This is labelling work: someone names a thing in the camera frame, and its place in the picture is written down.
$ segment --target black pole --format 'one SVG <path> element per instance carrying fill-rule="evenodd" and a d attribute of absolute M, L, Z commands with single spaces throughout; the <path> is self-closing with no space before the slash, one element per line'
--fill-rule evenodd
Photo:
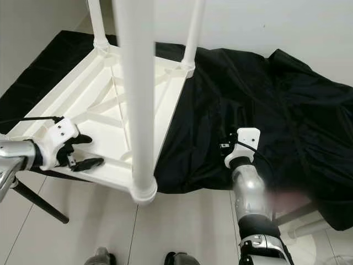
<path fill-rule="evenodd" d="M 75 177 L 72 177 L 72 176 L 69 176 L 69 175 L 66 175 L 66 174 L 63 174 L 63 173 L 60 173 L 60 172 L 52 171 L 52 170 L 43 171 L 39 167 L 31 168 L 30 170 L 33 171 L 33 172 L 45 175 L 45 176 L 50 176 L 50 177 L 55 177 L 55 178 L 63 178 L 63 179 L 70 179 L 72 181 L 90 182 L 90 181 L 85 181 L 84 179 L 75 178 Z"/>
<path fill-rule="evenodd" d="M 61 212 L 56 210 L 53 206 L 43 200 L 40 196 L 38 196 L 35 192 L 33 192 L 30 188 L 28 188 L 18 179 L 14 181 L 12 189 L 21 194 L 26 199 L 30 200 L 32 203 L 34 203 L 41 209 L 45 210 L 48 214 L 52 215 L 63 224 L 68 223 L 68 217 L 64 216 Z"/>

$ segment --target silver metal arm segment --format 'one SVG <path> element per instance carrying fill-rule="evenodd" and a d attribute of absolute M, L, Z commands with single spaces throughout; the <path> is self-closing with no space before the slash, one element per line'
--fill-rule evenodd
<path fill-rule="evenodd" d="M 249 214 L 258 214 L 271 219 L 271 210 L 266 200 L 265 183 L 253 165 L 242 165 L 233 171 L 236 194 L 237 221 Z"/>
<path fill-rule="evenodd" d="M 0 158 L 0 202 L 15 180 L 15 173 L 21 170 L 23 164 L 23 157 Z"/>
<path fill-rule="evenodd" d="M 257 149 L 260 131 L 240 128 L 238 142 Z M 287 247 L 280 239 L 280 231 L 271 220 L 271 209 L 263 179 L 252 165 L 254 151 L 235 144 L 234 150 L 224 160 L 233 170 L 236 195 L 236 215 L 239 225 L 241 265 L 293 265 Z"/>
<path fill-rule="evenodd" d="M 30 169 L 35 159 L 35 146 L 32 141 L 0 141 L 0 157 L 22 157 L 24 169 Z"/>

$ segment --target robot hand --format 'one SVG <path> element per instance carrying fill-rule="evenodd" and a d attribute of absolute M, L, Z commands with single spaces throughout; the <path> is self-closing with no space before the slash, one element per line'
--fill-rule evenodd
<path fill-rule="evenodd" d="M 80 134 L 77 127 L 66 118 L 50 127 L 40 140 L 0 141 L 0 202 L 18 171 L 37 167 L 45 171 L 58 166 L 69 166 L 72 171 L 82 171 L 103 164 L 103 158 L 80 162 L 74 159 L 72 145 L 90 142 L 92 139 Z"/>

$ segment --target wrinkled black cloth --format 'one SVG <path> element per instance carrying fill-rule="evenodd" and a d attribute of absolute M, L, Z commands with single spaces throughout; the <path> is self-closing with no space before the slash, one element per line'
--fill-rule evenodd
<path fill-rule="evenodd" d="M 114 36 L 107 36 L 116 44 Z M 60 32 L 0 99 L 0 120 L 25 116 L 91 50 L 93 36 Z M 156 44 L 180 61 L 184 46 Z M 231 189 L 218 147 L 239 127 L 261 130 L 255 165 L 271 190 L 301 190 L 336 230 L 353 226 L 353 88 L 328 80 L 276 50 L 268 59 L 243 51 L 198 49 L 155 177 L 164 193 Z M 7 133 L 15 124 L 1 124 Z"/>

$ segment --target floor tile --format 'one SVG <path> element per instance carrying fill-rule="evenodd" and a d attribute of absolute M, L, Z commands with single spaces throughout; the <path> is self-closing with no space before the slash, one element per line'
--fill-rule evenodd
<path fill-rule="evenodd" d="M 332 245 L 339 265 L 353 264 L 353 228 L 346 231 L 327 229 L 327 235 Z"/>
<path fill-rule="evenodd" d="M 83 264 L 99 246 L 127 264 L 137 208 L 129 194 L 48 177 L 40 195 L 70 221 L 64 225 L 34 206 L 7 265 Z"/>
<path fill-rule="evenodd" d="M 319 212 L 313 212 L 280 226 L 282 239 L 287 245 L 295 264 L 302 265 L 336 265 L 334 254 L 325 230 L 311 235 L 289 240 L 286 231 L 322 219 Z"/>
<path fill-rule="evenodd" d="M 45 176 L 21 171 L 17 177 L 33 191 L 38 192 Z M 0 264 L 4 264 L 32 203 L 13 190 L 9 190 L 0 203 Z"/>
<path fill-rule="evenodd" d="M 184 251 L 202 265 L 238 263 L 228 191 L 158 194 L 139 207 L 130 265 L 162 265 L 169 251 Z"/>
<path fill-rule="evenodd" d="M 236 214 L 236 209 L 235 209 L 236 197 L 235 197 L 234 191 L 232 191 L 232 190 L 229 191 L 229 194 L 230 194 L 230 197 L 231 197 L 232 215 L 233 215 L 233 221 L 234 221 L 234 230 L 235 230 L 235 233 L 236 233 L 238 258 L 240 259 L 240 247 L 239 247 L 239 244 L 241 242 L 241 239 L 240 239 L 240 232 L 239 232 L 239 226 L 238 226 L 238 222 L 237 222 L 237 214 Z"/>

